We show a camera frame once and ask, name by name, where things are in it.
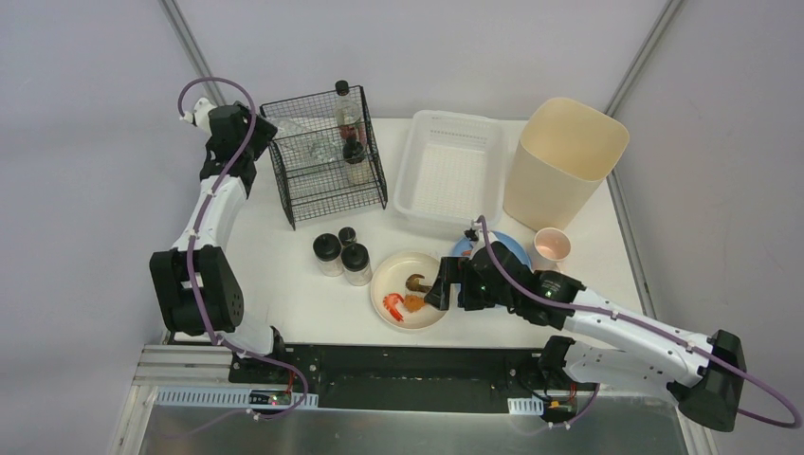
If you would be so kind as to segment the clear bottle gold spout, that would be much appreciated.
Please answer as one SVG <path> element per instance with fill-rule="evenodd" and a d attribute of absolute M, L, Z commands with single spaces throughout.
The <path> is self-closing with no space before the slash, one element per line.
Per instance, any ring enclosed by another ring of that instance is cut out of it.
<path fill-rule="evenodd" d="M 291 118 L 269 118 L 278 129 L 275 140 L 305 164 L 336 162 L 336 144 L 325 134 L 299 124 Z"/>

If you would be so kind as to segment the dark sauce bottle red label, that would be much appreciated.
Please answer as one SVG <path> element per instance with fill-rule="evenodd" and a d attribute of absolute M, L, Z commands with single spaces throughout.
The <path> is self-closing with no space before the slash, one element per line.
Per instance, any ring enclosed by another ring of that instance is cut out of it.
<path fill-rule="evenodd" d="M 347 141 L 355 139 L 363 146 L 366 145 L 365 123 L 362 105 L 353 97 L 350 85 L 345 80 L 335 82 L 336 100 L 334 117 L 338 125 L 340 137 Z"/>

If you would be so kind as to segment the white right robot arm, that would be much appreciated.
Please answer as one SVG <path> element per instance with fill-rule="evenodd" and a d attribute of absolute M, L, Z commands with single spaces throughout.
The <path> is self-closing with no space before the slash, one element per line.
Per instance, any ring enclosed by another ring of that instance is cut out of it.
<path fill-rule="evenodd" d="M 471 252 L 444 257 L 425 303 L 466 311 L 501 306 L 558 331 L 535 366 L 552 380 L 607 384 L 667 401 L 693 422 L 716 431 L 735 428 L 746 370 L 740 339 L 673 328 L 627 310 L 556 270 L 531 270 L 493 233 L 468 231 Z"/>

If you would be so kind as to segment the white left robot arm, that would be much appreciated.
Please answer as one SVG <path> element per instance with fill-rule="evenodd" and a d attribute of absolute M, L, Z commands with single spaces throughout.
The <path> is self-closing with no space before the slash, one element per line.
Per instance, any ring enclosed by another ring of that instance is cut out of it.
<path fill-rule="evenodd" d="M 183 119 L 209 138 L 191 219 L 171 248 L 154 253 L 149 262 L 163 321 L 175 334 L 206 341 L 220 337 L 240 357 L 270 355 L 276 332 L 247 316 L 226 249 L 250 196 L 255 163 L 277 130 L 239 101 L 216 106 L 201 98 Z"/>

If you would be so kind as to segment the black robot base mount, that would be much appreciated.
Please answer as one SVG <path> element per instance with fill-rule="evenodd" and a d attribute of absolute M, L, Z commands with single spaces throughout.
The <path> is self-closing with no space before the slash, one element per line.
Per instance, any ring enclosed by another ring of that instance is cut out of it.
<path fill-rule="evenodd" d="M 539 350 L 289 344 L 286 369 L 234 357 L 228 380 L 235 384 L 308 389 L 325 409 L 506 413 L 510 398 L 565 396 L 564 373 L 542 373 Z"/>

